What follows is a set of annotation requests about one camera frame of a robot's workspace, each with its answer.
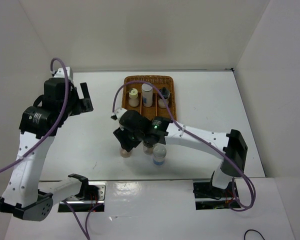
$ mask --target woven basket tray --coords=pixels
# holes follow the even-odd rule
[[[170,98],[169,98],[169,108],[175,120],[177,120],[177,111],[176,111],[176,99],[175,99],[175,87],[174,87],[174,80],[170,76],[156,76],[156,75],[137,75],[137,76],[127,76],[124,79],[124,83],[128,83],[130,81],[144,81],[149,82],[155,85],[158,89],[166,87],[170,91]],[[135,110],[139,112],[142,116],[152,120],[156,116],[171,118],[166,108],[160,108],[158,104],[158,100],[160,96],[158,92],[153,89],[153,104],[150,107],[145,107],[142,103],[142,90],[141,90],[141,83],[132,83],[127,85],[123,88],[123,95],[122,95],[122,108],[127,110]],[[138,97],[140,100],[140,104],[137,107],[132,107],[129,105],[129,91],[130,89],[137,89],[138,90]]]

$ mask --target bottle cap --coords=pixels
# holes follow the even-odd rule
[[[142,84],[141,88],[142,88],[142,91],[144,91],[144,92],[150,92],[153,89],[152,86],[150,86],[146,83]]]
[[[170,91],[165,86],[159,89],[159,91],[163,95],[164,99],[168,99],[170,97]]]
[[[130,91],[129,91],[129,98],[131,99],[136,99],[138,97],[138,90],[135,89],[135,88],[132,88]]]

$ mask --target white bottle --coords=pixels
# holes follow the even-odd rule
[[[161,166],[165,163],[167,149],[163,145],[157,145],[153,149],[152,161],[155,165]]]
[[[139,98],[138,98],[138,90],[135,88],[132,88],[129,91],[129,105],[133,108],[138,107],[139,105]]]
[[[152,103],[153,103],[153,95],[154,95],[153,87],[144,83],[144,84],[142,84],[141,89],[142,89],[143,106],[151,107]]]

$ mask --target plastic container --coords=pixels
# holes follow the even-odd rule
[[[142,102],[147,108],[153,104],[154,88],[148,84],[142,84]]]
[[[169,98],[170,98],[169,89],[167,89],[166,87],[163,87],[163,88],[159,89],[159,91],[163,95],[163,97],[166,101],[166,104],[168,105],[169,104]],[[158,96],[158,105],[159,105],[159,108],[162,108],[162,109],[166,108],[164,100],[160,96]]]
[[[145,154],[151,155],[154,152],[154,148],[156,145],[150,145],[145,142],[142,142],[142,150]]]
[[[133,108],[138,107],[139,105],[139,98],[138,98],[138,90],[135,88],[132,88],[129,91],[129,105]]]
[[[166,161],[167,149],[163,145],[157,145],[153,149],[152,161],[155,165],[161,166]]]

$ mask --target black cable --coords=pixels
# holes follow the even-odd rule
[[[249,229],[249,230],[245,231],[244,236],[243,236],[243,240],[246,240],[246,235],[247,235],[248,232],[256,232],[256,233],[260,234],[260,236],[262,237],[263,240],[265,240],[264,236],[262,236],[262,234],[259,231],[254,230],[254,229]]]
[[[38,105],[42,102],[42,99],[44,98],[44,95],[40,95],[36,98],[36,100],[33,103],[34,107],[38,107]]]
[[[208,198],[208,199],[220,200],[222,198],[221,196],[217,197],[212,194],[204,193],[204,192],[200,192],[200,191],[196,191],[196,190],[193,190],[193,193],[197,194],[198,197],[203,197],[203,198]]]
[[[73,89],[76,89],[75,88],[75,85],[72,83],[72,82],[69,82],[70,86],[73,88]]]

